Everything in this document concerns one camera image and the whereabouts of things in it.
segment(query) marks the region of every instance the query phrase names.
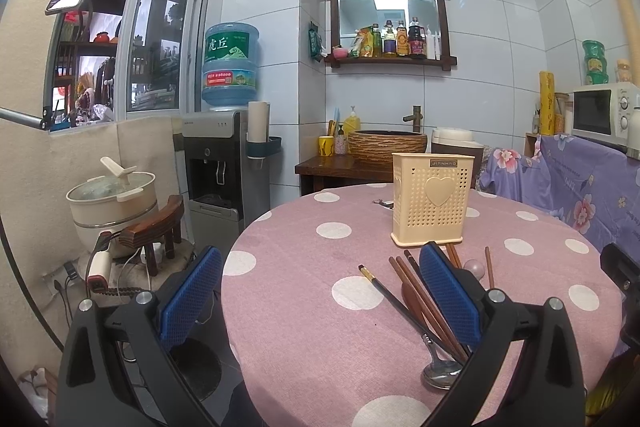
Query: green label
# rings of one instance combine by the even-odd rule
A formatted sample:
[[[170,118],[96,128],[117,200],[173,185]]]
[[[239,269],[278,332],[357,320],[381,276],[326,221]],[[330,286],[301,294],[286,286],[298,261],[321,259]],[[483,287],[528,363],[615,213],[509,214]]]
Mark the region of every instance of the green label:
[[[249,58],[249,34],[244,32],[214,33],[205,42],[204,61],[219,58]]]
[[[209,71],[204,74],[204,85],[255,87],[255,73],[248,70]]]

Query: faucet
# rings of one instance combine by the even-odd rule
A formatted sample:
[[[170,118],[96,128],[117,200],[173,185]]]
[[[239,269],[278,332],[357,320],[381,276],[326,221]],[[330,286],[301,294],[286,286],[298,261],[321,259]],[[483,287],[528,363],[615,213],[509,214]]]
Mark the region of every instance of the faucet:
[[[414,105],[414,113],[409,116],[405,116],[402,118],[403,122],[414,122],[414,132],[420,132],[420,120],[422,120],[422,115],[420,114],[421,106]]]

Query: microwave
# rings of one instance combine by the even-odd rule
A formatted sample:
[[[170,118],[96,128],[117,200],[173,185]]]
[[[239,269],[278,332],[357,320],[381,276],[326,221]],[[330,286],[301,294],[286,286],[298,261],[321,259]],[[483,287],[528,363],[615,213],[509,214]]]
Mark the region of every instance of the microwave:
[[[640,88],[631,82],[579,87],[574,90],[572,134],[626,147],[626,130],[634,107],[640,107]]]

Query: round table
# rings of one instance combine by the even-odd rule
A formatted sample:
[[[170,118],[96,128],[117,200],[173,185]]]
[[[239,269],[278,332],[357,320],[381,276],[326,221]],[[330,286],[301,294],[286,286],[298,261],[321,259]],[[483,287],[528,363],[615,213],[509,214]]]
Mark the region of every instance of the round table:
[[[267,212],[242,233],[222,282],[229,341],[256,409],[272,427],[417,427],[443,392],[420,383],[419,334],[358,271],[401,298],[388,262],[392,184],[331,188]],[[495,285],[514,301],[564,301],[584,382],[596,384],[618,340],[621,296],[580,233],[543,212],[471,190],[456,249],[492,252]],[[412,249],[418,259],[419,248]],[[481,280],[488,287],[488,276]],[[521,343],[513,343],[478,419],[495,412]]]

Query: pearl ball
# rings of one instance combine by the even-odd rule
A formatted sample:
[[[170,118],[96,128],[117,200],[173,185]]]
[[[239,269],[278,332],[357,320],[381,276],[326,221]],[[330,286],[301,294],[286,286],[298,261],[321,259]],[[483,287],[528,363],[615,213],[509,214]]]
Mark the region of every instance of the pearl ball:
[[[471,272],[478,280],[481,280],[482,277],[484,277],[484,264],[480,263],[478,259],[469,259],[463,268],[465,270],[469,270],[469,272]]]

